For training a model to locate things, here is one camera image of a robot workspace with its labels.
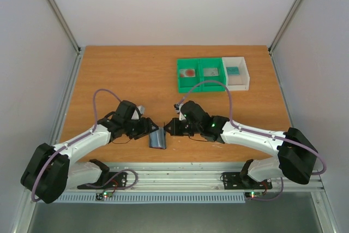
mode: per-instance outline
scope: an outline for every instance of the robotic arm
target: robotic arm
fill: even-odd
[[[193,101],[180,106],[175,105],[175,108],[179,118],[173,118],[164,127],[172,136],[200,134],[207,141],[239,144],[272,156],[264,160],[250,159],[245,163],[240,178],[246,188],[250,188],[255,182],[282,176],[299,184],[309,183],[316,156],[304,148],[277,139],[295,141],[317,152],[298,129],[289,128],[287,132],[276,132],[248,127],[237,122],[232,125],[229,118],[210,116]]]
[[[84,133],[64,143],[49,146],[44,143],[35,150],[21,184],[33,190],[39,172],[54,154],[53,161],[46,167],[36,186],[35,194],[45,203],[55,201],[66,189],[86,183],[102,186],[109,168],[93,159],[87,163],[76,163],[80,158],[98,147],[109,144],[123,134],[129,139],[139,139],[159,129],[150,118],[142,117],[144,107],[123,100],[116,111],[110,112]]]

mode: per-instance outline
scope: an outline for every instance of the gray floor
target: gray floor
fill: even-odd
[[[310,193],[246,204],[37,204],[33,233],[322,232]]]

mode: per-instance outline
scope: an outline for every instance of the white plastic container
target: white plastic container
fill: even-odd
[[[249,90],[250,75],[247,71],[247,66],[244,57],[222,57],[226,86],[230,91]],[[227,68],[237,67],[239,69],[238,75],[228,74]]]

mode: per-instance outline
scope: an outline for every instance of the thin black wire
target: thin black wire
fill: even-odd
[[[188,136],[188,138],[191,139],[191,140],[195,140],[195,141],[208,142],[207,140],[192,139],[191,136]]]
[[[129,141],[127,141],[127,142],[123,142],[123,143],[115,143],[114,141],[111,141],[113,144],[127,144],[128,142],[130,142],[132,139],[130,139]]]

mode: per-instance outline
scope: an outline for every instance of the brown table surface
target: brown table surface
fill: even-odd
[[[177,59],[196,57],[245,57],[250,74],[248,91],[234,91],[233,119],[249,126],[287,130],[290,126],[274,68],[266,46],[88,46],[63,128],[61,141],[75,137],[93,125],[92,95],[98,88],[115,92],[121,100],[143,105],[145,117],[157,125],[177,114]],[[210,115],[228,116],[225,92],[193,93],[190,100]],[[97,95],[99,118],[115,111],[118,101],[106,92]],[[120,138],[115,142],[126,142]],[[148,147],[149,138],[127,144],[108,144],[86,155],[102,162],[240,162],[268,155],[239,145],[197,142],[166,135],[166,150]]]

